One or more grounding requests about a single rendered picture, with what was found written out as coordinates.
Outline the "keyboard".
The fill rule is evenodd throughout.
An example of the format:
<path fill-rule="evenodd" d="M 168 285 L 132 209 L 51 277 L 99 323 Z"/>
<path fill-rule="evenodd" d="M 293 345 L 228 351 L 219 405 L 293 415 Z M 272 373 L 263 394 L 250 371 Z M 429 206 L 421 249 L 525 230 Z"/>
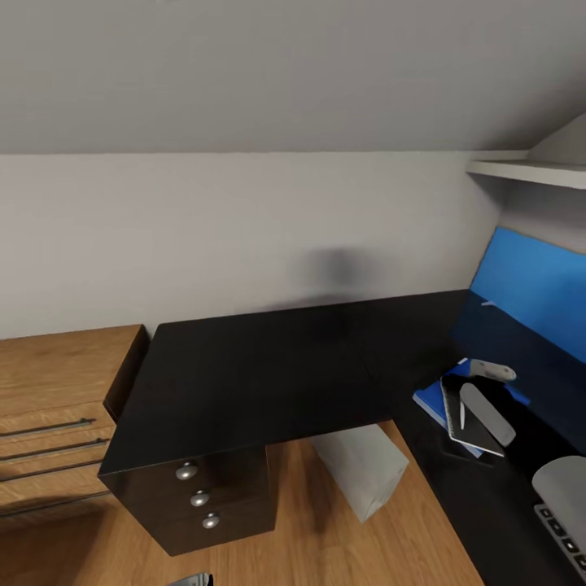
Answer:
<path fill-rule="evenodd" d="M 586 555 L 575 543 L 570 533 L 559 522 L 553 511 L 547 504 L 538 504 L 533 507 L 540 521 L 544 524 L 549 534 L 553 537 L 558 547 L 563 551 L 571 565 L 579 573 L 586 583 Z"/>

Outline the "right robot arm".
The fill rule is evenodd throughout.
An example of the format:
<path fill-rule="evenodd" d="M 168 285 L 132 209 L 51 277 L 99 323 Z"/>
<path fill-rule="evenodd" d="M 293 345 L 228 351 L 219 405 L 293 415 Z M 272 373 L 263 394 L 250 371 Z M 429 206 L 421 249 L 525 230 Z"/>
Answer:
<path fill-rule="evenodd" d="M 471 359 L 468 376 L 441 374 L 440 384 L 461 397 L 586 555 L 586 457 L 514 400 L 504 387 L 517 377 L 510 367 Z"/>

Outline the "folder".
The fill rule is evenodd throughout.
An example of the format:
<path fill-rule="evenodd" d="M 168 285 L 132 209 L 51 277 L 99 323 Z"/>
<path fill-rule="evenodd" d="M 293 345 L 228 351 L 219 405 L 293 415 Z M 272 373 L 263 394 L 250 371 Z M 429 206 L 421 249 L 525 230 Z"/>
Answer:
<path fill-rule="evenodd" d="M 468 378 L 469 372 L 470 360 L 463 359 L 462 361 L 450 367 L 448 370 L 443 371 L 443 375 L 447 375 L 448 373 L 455 373 L 466 376 Z M 420 390 L 417 390 L 413 394 L 413 400 L 416 401 L 416 403 L 421 406 L 422 409 L 425 409 L 444 429 L 448 431 L 447 414 L 445 413 L 445 403 L 442 392 L 442 384 L 440 384 L 440 378 L 441 375 L 439 375 L 437 378 L 434 378 Z M 531 403 L 529 398 L 526 398 L 524 395 L 520 395 L 512 387 L 509 387 L 508 384 L 505 384 L 504 387 L 508 388 L 508 391 L 511 393 L 514 400 L 518 400 L 519 402 L 521 401 L 526 406 Z M 484 450 L 481 450 L 480 448 L 476 448 L 470 445 L 465 445 L 465 447 L 477 458 L 479 458 L 484 453 Z"/>

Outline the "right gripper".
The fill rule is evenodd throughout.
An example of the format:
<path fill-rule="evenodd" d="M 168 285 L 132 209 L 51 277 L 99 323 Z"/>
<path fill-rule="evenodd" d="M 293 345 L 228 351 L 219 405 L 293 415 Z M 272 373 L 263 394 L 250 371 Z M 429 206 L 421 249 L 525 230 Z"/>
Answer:
<path fill-rule="evenodd" d="M 440 384 L 446 386 L 446 391 L 454 396 L 459 396 L 459 389 L 462 383 L 470 381 L 472 377 L 466 377 L 460 374 L 448 373 L 447 375 L 441 374 Z"/>

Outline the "notebook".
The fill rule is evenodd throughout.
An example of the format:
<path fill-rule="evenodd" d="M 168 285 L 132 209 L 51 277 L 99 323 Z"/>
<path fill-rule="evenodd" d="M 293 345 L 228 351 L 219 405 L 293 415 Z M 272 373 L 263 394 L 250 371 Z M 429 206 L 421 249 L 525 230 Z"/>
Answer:
<path fill-rule="evenodd" d="M 493 453 L 501 457 L 505 456 L 501 446 L 494 441 L 490 433 L 466 406 L 465 423 L 464 427 L 461 427 L 461 397 L 448 393 L 446 386 L 442 386 L 442 392 L 445 413 L 447 414 L 448 433 L 451 440 L 480 448 L 484 452 Z"/>

